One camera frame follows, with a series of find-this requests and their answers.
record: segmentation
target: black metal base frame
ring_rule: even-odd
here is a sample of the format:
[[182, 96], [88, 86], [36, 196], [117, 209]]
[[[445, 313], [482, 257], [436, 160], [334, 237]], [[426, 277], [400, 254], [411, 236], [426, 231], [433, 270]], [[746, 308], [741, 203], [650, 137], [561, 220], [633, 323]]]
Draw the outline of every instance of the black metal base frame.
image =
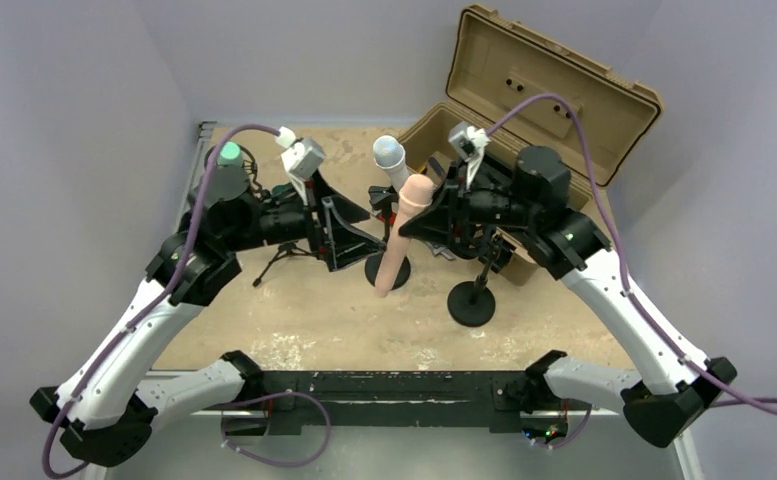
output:
[[[268, 371], [263, 383], [269, 392], [291, 389], [313, 396], [334, 426], [481, 427], [491, 433], [522, 433], [527, 420], [521, 413], [562, 408], [558, 400], [536, 402], [527, 396], [523, 371]], [[582, 402], [569, 404], [570, 410], [587, 408]], [[303, 426], [323, 424], [310, 402], [280, 398], [273, 402], [267, 433], [298, 435]]]

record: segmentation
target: tan textured tabletop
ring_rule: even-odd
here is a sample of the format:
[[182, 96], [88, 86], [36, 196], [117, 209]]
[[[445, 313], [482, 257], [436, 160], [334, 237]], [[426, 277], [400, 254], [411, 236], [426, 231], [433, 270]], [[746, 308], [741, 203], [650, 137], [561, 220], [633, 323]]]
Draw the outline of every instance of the tan textured tabletop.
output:
[[[215, 131], [213, 140], [225, 131]], [[296, 131], [324, 148], [324, 178], [359, 205], [368, 208], [368, 186], [389, 184], [373, 163], [372, 145], [380, 135], [396, 136], [400, 130]], [[287, 182], [281, 149], [272, 137], [247, 132], [235, 140], [258, 159], [259, 182], [266, 188]], [[597, 219], [596, 209], [587, 212]], [[381, 236], [376, 220], [357, 226]], [[380, 299], [364, 277], [363, 262], [330, 274], [315, 259], [286, 259], [253, 288], [252, 281], [275, 252], [274, 246], [239, 253], [241, 275], [176, 337], [156, 368], [202, 368], [235, 349], [265, 370], [524, 369], [551, 349], [601, 365], [631, 366], [612, 335], [573, 293], [542, 270], [519, 278], [521, 265], [515, 260], [502, 276], [490, 277], [497, 299], [493, 320], [470, 329], [450, 318], [446, 299], [454, 285], [479, 273], [482, 264], [476, 260], [450, 262], [412, 242], [409, 282]]]

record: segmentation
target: round black base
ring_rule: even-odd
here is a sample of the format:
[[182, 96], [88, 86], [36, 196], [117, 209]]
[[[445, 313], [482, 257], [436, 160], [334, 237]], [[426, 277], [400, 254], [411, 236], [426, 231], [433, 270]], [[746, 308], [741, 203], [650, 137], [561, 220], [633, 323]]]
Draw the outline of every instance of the round black base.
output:
[[[371, 255], [364, 260], [364, 276], [367, 277], [367, 281], [371, 285], [376, 283], [376, 274], [379, 272], [379, 264], [382, 263], [382, 254]], [[394, 287], [391, 290], [396, 290], [406, 282], [409, 281], [409, 276], [412, 274], [412, 264], [409, 262], [409, 257], [403, 258], [403, 264], [400, 265], [400, 271], [397, 273], [397, 278], [394, 280]]]
[[470, 303], [472, 293], [473, 282], [462, 282], [453, 287], [447, 297], [447, 310], [459, 325], [481, 327], [494, 317], [497, 302], [488, 287], [482, 290], [476, 303]]

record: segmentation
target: white microphone-shaped object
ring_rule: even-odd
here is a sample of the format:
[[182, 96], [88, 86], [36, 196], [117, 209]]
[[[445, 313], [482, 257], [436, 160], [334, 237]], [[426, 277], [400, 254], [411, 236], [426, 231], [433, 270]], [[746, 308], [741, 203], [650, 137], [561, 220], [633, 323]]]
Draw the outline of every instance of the white microphone-shaped object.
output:
[[383, 135], [373, 142], [373, 160], [391, 179], [391, 185], [398, 193], [406, 180], [409, 169], [406, 167], [406, 149], [391, 135]]

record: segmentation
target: flesh-colored cylindrical object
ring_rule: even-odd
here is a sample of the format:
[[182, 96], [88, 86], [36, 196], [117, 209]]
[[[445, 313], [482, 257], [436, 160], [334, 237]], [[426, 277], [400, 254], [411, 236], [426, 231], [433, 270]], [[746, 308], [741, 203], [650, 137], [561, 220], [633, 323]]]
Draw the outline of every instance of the flesh-colored cylindrical object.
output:
[[394, 218], [391, 236], [388, 237], [388, 245], [385, 247], [382, 263], [379, 264], [379, 272], [374, 282], [374, 292], [377, 297], [388, 296], [403, 265], [403, 259], [406, 258], [406, 251], [409, 249], [411, 239], [400, 236], [400, 227], [432, 203], [435, 188], [435, 183], [429, 177], [416, 173], [411, 175], [400, 189], [397, 216]]

